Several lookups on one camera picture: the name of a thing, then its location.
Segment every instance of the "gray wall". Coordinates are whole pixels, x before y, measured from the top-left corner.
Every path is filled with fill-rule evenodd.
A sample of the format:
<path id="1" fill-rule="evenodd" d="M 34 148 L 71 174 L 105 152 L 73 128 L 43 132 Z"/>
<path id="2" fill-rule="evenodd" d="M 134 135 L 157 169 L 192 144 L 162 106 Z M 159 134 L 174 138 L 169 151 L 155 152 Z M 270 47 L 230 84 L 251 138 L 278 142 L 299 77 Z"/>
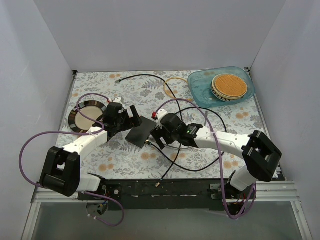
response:
<path id="1" fill-rule="evenodd" d="M 287 0 L 252 71 L 281 166 L 294 180 L 313 238 L 320 239 L 320 1 Z"/>
<path id="2" fill-rule="evenodd" d="M 34 0 L 78 71 L 251 66 L 285 0 Z"/>
<path id="3" fill-rule="evenodd" d="M 20 174 L 19 152 L 34 134 L 58 129 L 72 72 L 32 0 L 0 0 L 0 33 L 0 239 L 17 240 L 34 191 Z M 26 149 L 32 180 L 56 138 L 41 137 Z"/>

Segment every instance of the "purple cable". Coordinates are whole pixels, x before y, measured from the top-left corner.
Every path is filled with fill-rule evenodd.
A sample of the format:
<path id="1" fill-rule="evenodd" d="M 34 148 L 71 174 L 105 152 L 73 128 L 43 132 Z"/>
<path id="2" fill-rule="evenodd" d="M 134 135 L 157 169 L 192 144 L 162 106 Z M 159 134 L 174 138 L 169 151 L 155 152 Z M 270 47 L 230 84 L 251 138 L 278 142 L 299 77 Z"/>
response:
<path id="1" fill-rule="evenodd" d="M 214 137 L 214 140 L 215 140 L 215 143 L 216 143 L 216 146 L 217 146 L 217 150 L 218 150 L 218 154 L 219 154 L 219 165 L 220 165 L 220 178 L 221 178 L 221 190 L 222 190 L 222 201 L 223 201 L 223 206 L 224 206 L 224 210 L 226 211 L 226 214 L 229 216 L 229 218 L 233 219 L 233 220 L 236 220 L 242 216 L 244 216 L 245 214 L 247 214 L 249 212 L 249 210 L 252 208 L 254 202 L 255 202 L 255 198 L 256 198 L 256 191 L 257 191 L 257 185 L 256 184 L 253 184 L 251 186 L 251 189 L 250 189 L 250 192 L 248 194 L 248 197 L 246 198 L 246 201 L 245 203 L 243 204 L 239 214 L 237 215 L 232 215 L 230 214 L 229 212 L 229 209 L 228 209 L 228 205 L 227 205 L 227 199 L 226 199 L 226 191 L 225 191 L 225 180 L 224 180 L 224 169 L 223 169 L 223 162 L 222 162 L 222 154 L 221 154 L 221 146 L 220 146 L 220 143 L 218 141 L 218 138 L 217 138 L 217 135 L 211 125 L 211 122 L 209 121 L 208 117 L 204 114 L 204 112 L 197 106 L 195 105 L 193 102 L 191 101 L 188 101 L 186 99 L 183 99 L 183 98 L 175 98 L 175 99 L 171 99 L 171 100 L 168 100 L 166 101 L 165 103 L 163 103 L 155 112 L 157 113 L 164 105 L 172 102 L 172 101 L 183 101 L 183 102 L 187 102 L 187 103 L 190 103 L 191 105 L 193 105 L 196 109 L 199 110 L 199 112 L 204 116 L 205 120 L 208 122 L 208 125 L 210 127 L 210 130 L 211 132 L 213 133 L 213 137 Z M 252 200 L 252 203 L 249 207 L 249 209 L 247 211 L 245 211 L 245 213 L 243 213 L 243 211 L 245 210 L 245 208 L 247 207 L 248 205 L 248 202 L 249 202 L 249 199 L 252 195 L 254 191 L 254 198 Z"/>
<path id="2" fill-rule="evenodd" d="M 120 224 L 123 222 L 123 220 L 124 220 L 124 218 L 125 218 L 125 209 L 124 209 L 124 207 L 121 205 L 120 202 L 118 202 L 117 200 L 115 200 L 115 199 L 113 199 L 113 198 L 111 198 L 111 197 L 94 194 L 94 193 L 91 193 L 91 192 L 88 192 L 88 191 L 85 191 L 84 194 L 91 195 L 91 196 L 94 196 L 94 197 L 104 198 L 104 199 L 106 199 L 106 200 L 112 201 L 112 202 L 114 202 L 115 204 L 117 204 L 117 205 L 121 208 L 122 217 L 121 217 L 121 219 L 120 219 L 119 222 L 113 224 L 113 223 L 109 223 L 109 222 L 103 220 L 103 219 L 100 218 L 100 217 L 96 217 L 96 216 L 95 216 L 95 218 L 96 218 L 97 220 L 99 220 L 100 222 L 102 222 L 102 223 L 104 223 L 104 224 L 106 224 L 106 225 L 108 225 L 108 226 L 110 226 L 110 227 L 116 227 L 116 226 L 120 225 Z"/>
<path id="3" fill-rule="evenodd" d="M 22 146 L 21 151 L 20 151 L 20 154 L 19 154 L 19 169 L 20 169 L 20 172 L 21 172 L 22 176 L 24 177 L 24 179 L 25 179 L 28 183 L 30 183 L 30 184 L 38 187 L 38 188 L 44 188 L 44 187 L 41 186 L 40 184 L 35 183 L 35 182 L 33 182 L 32 180 L 30 180 L 30 179 L 27 177 L 27 175 L 25 174 L 25 171 L 24 171 L 24 169 L 23 169 L 23 167 L 22 167 L 22 155 L 23 155 L 24 150 L 25 150 L 25 148 L 27 147 L 27 145 L 28 145 L 33 139 L 35 139 L 35 138 L 37 138 L 37 137 L 40 137 L 40 136 L 42 136 L 42 135 L 45 135 L 45 134 L 67 134 L 67 135 L 88 136 L 88 135 L 93 135 L 93 134 L 101 133 L 101 132 L 105 129 L 105 126 L 104 126 L 103 123 L 101 123 L 101 122 L 99 122 L 99 121 L 97 121 L 97 120 L 95 120 L 95 119 L 92 119 L 92 118 L 84 115 L 84 114 L 80 111 L 80 109 L 79 109 L 79 103 L 80 103 L 80 101 L 81 101 L 84 97 L 89 96 L 89 95 L 100 96 L 100 97 L 102 97 L 102 98 L 107 99 L 108 102 L 109 102 L 109 98 L 106 97 L 106 96 L 104 96 L 104 95 L 102 95 L 102 94 L 99 94 L 99 93 L 87 93 L 87 94 L 81 96 L 81 97 L 78 99 L 78 101 L 76 102 L 76 109 L 77 109 L 78 113 L 79 113 L 81 116 L 83 116 L 84 118 L 86 118 L 86 119 L 88 119 L 88 120 L 91 120 L 91 121 L 93 121 L 93 122 L 95 122 L 95 123 L 97 123 L 97 124 L 100 124 L 100 125 L 101 125 L 101 129 L 100 129 L 99 131 L 86 132 L 86 133 L 68 132 L 68 131 L 45 131 L 45 132 L 38 133 L 38 134 L 34 135 L 33 137 L 31 137 L 31 138 L 30 138 L 28 141 L 26 141 L 25 144 Z M 100 197 L 100 198 L 104 198 L 104 199 L 113 201 L 114 203 L 116 203 L 117 205 L 119 205 L 120 208 L 121 208 L 122 218 L 121 218 L 121 220 L 120 220 L 118 223 L 116 223 L 116 224 L 106 222 L 105 220 L 103 220 L 103 219 L 101 219 L 101 218 L 99 218 L 99 217 L 96 217 L 96 219 L 98 219 L 99 221 L 101 221 L 101 222 L 103 222 L 104 224 L 106 224 L 106 225 L 108 225 L 108 226 L 111 226 L 111 227 L 116 227 L 116 226 L 118 226 L 119 224 L 121 224 L 121 223 L 123 222 L 123 220 L 124 220 L 124 218 L 125 218 L 125 210 L 124 210 L 124 207 L 121 205 L 120 202 L 118 202 L 117 200 L 114 200 L 113 198 L 110 198 L 110 197 L 107 197 L 107 196 L 98 195 L 98 194 L 94 194 L 94 193 L 87 192 L 87 191 L 85 191 L 84 193 L 87 194 L 87 195 L 91 195 L 91 196 L 95 196 L 95 197 Z"/>

